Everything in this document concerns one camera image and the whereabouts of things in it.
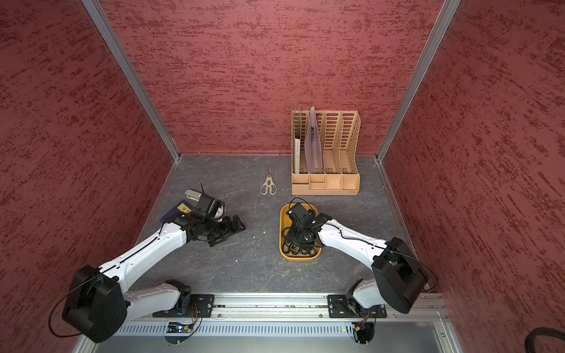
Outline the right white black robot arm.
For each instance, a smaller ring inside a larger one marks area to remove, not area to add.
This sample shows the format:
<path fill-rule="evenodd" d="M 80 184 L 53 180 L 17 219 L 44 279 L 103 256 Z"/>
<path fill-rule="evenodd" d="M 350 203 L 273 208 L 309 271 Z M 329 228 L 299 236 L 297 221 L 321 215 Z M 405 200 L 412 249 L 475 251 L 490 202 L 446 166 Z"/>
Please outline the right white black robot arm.
<path fill-rule="evenodd" d="M 309 210 L 288 211 L 290 227 L 282 231 L 290 250 L 308 254 L 330 247 L 372 270 L 373 278 L 357 281 L 342 307 L 352 316 L 367 316 L 373 307 L 387 305 L 408 314 L 429 280 L 428 272 L 400 238 L 390 241 L 354 231 L 330 216 Z"/>

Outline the cream handled kitchen scissors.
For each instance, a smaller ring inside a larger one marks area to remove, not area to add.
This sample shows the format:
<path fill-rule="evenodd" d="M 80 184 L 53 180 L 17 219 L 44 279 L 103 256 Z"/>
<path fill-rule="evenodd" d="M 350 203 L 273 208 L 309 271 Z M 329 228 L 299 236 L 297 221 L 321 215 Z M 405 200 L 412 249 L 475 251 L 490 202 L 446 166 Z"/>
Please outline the cream handled kitchen scissors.
<path fill-rule="evenodd" d="M 263 185 L 260 187 L 260 194 L 262 196 L 266 196 L 266 195 L 276 195 L 277 194 L 277 186 L 273 181 L 273 177 L 272 177 L 272 167 L 269 166 L 267 175 L 266 175 L 266 179 L 263 183 Z"/>

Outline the yellow plastic storage tray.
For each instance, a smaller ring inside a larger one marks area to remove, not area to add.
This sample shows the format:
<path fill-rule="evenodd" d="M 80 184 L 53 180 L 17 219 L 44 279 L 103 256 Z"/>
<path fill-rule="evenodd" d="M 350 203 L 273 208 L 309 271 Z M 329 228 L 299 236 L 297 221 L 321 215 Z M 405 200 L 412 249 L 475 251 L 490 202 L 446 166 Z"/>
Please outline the yellow plastic storage tray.
<path fill-rule="evenodd" d="M 284 243 L 290 244 L 290 242 L 286 241 L 286 236 L 288 235 L 288 231 L 291 228 L 291 220 L 290 218 L 285 214 L 289 208 L 292 206 L 292 204 L 287 204 L 285 206 L 283 206 L 283 208 L 280 211 L 280 236 L 279 236 L 279 245 L 278 245 L 278 249 L 281 253 L 281 255 L 288 261 L 291 262 L 309 262 L 309 261 L 314 261 L 316 260 L 316 258 L 318 258 L 320 256 L 320 254 L 322 254 L 322 250 L 319 247 L 316 247 L 319 250 L 319 254 L 314 257 L 314 258 L 308 258 L 308 259 L 291 259 L 289 257 L 286 257 L 283 252 L 282 252 L 282 246 Z"/>

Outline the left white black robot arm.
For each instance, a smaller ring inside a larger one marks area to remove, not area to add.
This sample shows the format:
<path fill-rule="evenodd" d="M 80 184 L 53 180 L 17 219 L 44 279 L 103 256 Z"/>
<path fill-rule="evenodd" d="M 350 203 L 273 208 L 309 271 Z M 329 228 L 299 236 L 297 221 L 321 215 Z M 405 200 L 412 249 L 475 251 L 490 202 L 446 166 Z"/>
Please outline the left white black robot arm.
<path fill-rule="evenodd" d="M 126 323 L 154 313 L 198 319 L 191 303 L 191 287 L 168 280 L 156 287 L 132 290 L 135 282 L 170 253 L 191 241 L 214 247 L 246 229 L 238 216 L 219 220 L 176 214 L 162 222 L 146 240 L 98 267 L 84 266 L 75 273 L 62 319 L 95 343 L 106 341 Z"/>

